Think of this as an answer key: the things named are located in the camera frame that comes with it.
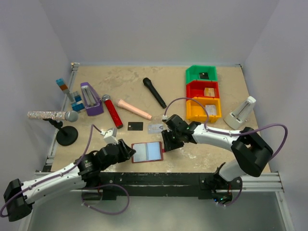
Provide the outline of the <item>red leather card holder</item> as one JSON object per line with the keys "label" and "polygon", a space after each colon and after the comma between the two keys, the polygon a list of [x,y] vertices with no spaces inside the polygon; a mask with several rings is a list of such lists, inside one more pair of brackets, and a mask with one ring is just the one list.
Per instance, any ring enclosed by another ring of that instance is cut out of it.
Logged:
{"label": "red leather card holder", "polygon": [[132,163],[163,161],[163,148],[160,141],[142,142],[131,145],[136,153],[132,156]]}

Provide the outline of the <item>silver VIP card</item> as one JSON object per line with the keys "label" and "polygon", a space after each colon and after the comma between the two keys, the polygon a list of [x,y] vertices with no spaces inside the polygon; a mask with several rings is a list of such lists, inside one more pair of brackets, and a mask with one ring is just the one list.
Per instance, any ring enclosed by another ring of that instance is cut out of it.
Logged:
{"label": "silver VIP card", "polygon": [[149,134],[158,134],[164,130],[163,124],[150,124],[148,126],[148,133]]}

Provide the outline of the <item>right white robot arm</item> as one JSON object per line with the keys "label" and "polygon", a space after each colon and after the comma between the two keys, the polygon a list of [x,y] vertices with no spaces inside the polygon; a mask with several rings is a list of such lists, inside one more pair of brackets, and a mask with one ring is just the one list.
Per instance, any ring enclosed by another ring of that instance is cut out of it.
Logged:
{"label": "right white robot arm", "polygon": [[164,115],[162,121],[168,127],[161,132],[165,152],[194,143],[212,145],[234,154],[235,160],[223,163],[214,174],[215,185],[221,189],[243,175],[259,177],[273,155],[272,148],[249,127],[231,131],[194,121],[188,124],[176,114]]}

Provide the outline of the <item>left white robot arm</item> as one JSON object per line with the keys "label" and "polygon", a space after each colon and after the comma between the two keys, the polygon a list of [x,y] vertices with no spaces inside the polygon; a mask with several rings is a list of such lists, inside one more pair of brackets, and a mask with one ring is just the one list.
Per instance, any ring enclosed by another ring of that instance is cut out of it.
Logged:
{"label": "left white robot arm", "polygon": [[120,139],[116,144],[83,154],[75,162],[41,178],[24,182],[12,180],[3,195],[5,204],[0,209],[0,216],[14,222],[28,216],[33,204],[42,198],[86,186],[94,189],[100,183],[101,171],[130,160],[135,153]]}

